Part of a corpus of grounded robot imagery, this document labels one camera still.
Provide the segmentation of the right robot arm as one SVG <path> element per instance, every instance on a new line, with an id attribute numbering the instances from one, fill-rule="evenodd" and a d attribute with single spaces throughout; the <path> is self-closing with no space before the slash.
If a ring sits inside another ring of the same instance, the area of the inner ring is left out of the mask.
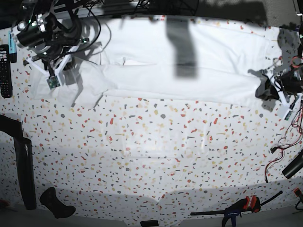
<path id="1" fill-rule="evenodd" d="M 50 89 L 65 83 L 63 70 L 71 54 L 79 48 L 82 32 L 77 4 L 72 0 L 63 2 L 63 9 L 71 19 L 71 26 L 66 27 L 52 13 L 56 3 L 55 0 L 22 1 L 16 25 L 11 29 L 16 45 L 35 53 L 23 64 L 31 64 L 43 73 Z"/>

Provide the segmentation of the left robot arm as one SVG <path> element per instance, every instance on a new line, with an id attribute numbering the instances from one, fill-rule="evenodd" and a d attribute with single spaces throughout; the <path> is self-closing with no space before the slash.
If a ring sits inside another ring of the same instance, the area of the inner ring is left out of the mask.
<path id="1" fill-rule="evenodd" d="M 293 108 L 303 97 L 303 2 L 294 0 L 293 4 L 300 24 L 294 31 L 290 26 L 280 28 L 277 43 L 282 56 L 258 72 L 261 84 L 255 93 L 263 101 L 280 101 L 278 116 L 283 120 L 291 118 Z"/>

